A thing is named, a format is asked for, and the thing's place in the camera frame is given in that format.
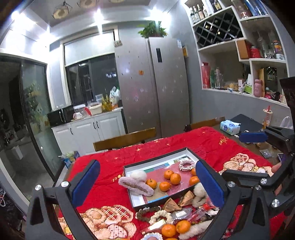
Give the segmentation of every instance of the dining table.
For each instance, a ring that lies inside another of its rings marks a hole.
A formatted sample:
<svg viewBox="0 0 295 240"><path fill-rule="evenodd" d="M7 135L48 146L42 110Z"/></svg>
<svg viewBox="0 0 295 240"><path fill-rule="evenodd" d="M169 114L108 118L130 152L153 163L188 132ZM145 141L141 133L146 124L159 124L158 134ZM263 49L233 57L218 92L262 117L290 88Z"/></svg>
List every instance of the dining table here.
<svg viewBox="0 0 295 240"><path fill-rule="evenodd" d="M123 232L123 238L126 239L141 240L143 238L141 231L149 224L136 218L136 212L132 208L128 190L118 184L118 180L124 176L124 166L185 147L193 151L199 158L204 159L219 173L232 169L264 172L272 175L271 167L278 163L276 154L279 151L270 144L262 143L258 148L254 144L241 143L237 137L230 136L220 130L219 125L201 127L171 137L104 153L81 156L70 168L71 171L67 180L71 181L76 174L82 172L91 160L99 161L101 166L100 174L84 203L77 207L77 211L97 239L116 239L120 236L119 232L114 234L116 230ZM259 152L260 149L269 149L272 158L265 159ZM242 206L238 206L228 227L229 233L237 223L241 209ZM68 228L61 211L59 211L58 217L65 235L69 239L73 239L71 230ZM279 230L284 219L283 213L270 219L271 237Z"/></svg>

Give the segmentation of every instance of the wooden chair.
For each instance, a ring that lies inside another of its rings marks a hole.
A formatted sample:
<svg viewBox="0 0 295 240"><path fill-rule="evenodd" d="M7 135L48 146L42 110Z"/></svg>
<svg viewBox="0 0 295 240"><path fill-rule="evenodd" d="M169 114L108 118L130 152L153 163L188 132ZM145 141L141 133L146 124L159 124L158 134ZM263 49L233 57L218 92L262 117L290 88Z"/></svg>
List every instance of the wooden chair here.
<svg viewBox="0 0 295 240"><path fill-rule="evenodd" d="M225 117L219 117L219 118L213 118L213 119L210 119L210 120L205 120L205 121L201 121L201 122L197 122L197 123L192 123L192 124L189 124L189 125L185 125L184 127L184 131L185 132L189 132L193 129L197 129L197 128L200 128L200 127L213 127L217 124L220 124L222 121L225 121Z"/></svg>
<svg viewBox="0 0 295 240"><path fill-rule="evenodd" d="M128 133L119 137L113 137L104 141L93 143L95 151L112 150L113 148L123 148L137 143L145 143L146 139L157 135L156 128L149 128L142 131Z"/></svg>

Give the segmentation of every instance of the screw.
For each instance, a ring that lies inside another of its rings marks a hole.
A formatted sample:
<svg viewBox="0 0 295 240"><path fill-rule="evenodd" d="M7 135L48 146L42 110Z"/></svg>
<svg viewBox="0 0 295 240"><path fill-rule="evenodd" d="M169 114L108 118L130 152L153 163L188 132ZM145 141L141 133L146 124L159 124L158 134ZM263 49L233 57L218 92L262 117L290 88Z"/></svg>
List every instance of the screw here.
<svg viewBox="0 0 295 240"><path fill-rule="evenodd" d="M274 199L271 204L273 207L278 207L280 205L280 201L278 199Z"/></svg>
<svg viewBox="0 0 295 240"><path fill-rule="evenodd" d="M266 183L267 183L267 179L266 179L266 178L262 178L262 179L260 180L260 183L261 183L262 185L266 184Z"/></svg>
<svg viewBox="0 0 295 240"><path fill-rule="evenodd" d="M262 189L262 187L260 185L256 185L255 188L256 188L256 190L261 190Z"/></svg>
<svg viewBox="0 0 295 240"><path fill-rule="evenodd" d="M227 185L229 187L235 187L236 186L236 184L234 182L232 182L232 181L227 182Z"/></svg>
<svg viewBox="0 0 295 240"><path fill-rule="evenodd" d="M35 190L40 190L42 188L42 186L40 184L38 184L36 187L35 187Z"/></svg>
<svg viewBox="0 0 295 240"><path fill-rule="evenodd" d="M67 187L69 185L68 181L64 181L60 184L62 187Z"/></svg>

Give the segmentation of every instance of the microwave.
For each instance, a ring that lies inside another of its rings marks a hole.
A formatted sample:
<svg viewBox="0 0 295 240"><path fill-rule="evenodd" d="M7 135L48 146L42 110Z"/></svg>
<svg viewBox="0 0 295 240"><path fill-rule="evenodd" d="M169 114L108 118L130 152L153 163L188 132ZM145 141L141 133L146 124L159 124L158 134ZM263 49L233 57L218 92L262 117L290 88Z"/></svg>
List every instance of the microwave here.
<svg viewBox="0 0 295 240"><path fill-rule="evenodd" d="M75 113L73 105L66 108L62 108L47 114L51 127L56 127L65 123L70 122L73 119Z"/></svg>

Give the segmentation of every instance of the finger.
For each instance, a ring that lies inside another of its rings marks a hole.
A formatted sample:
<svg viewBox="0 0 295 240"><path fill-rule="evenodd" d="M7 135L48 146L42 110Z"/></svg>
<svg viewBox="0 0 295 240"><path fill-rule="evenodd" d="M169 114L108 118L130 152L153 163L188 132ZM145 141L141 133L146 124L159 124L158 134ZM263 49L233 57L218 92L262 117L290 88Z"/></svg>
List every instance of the finger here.
<svg viewBox="0 0 295 240"><path fill-rule="evenodd" d="M282 184L275 190L275 195L278 195L279 192L282 190L283 186Z"/></svg>
<svg viewBox="0 0 295 240"><path fill-rule="evenodd" d="M271 168L271 171L273 172L273 173L275 173L280 167L282 166L282 163L278 163L278 164L276 164L275 166L273 166L272 168Z"/></svg>

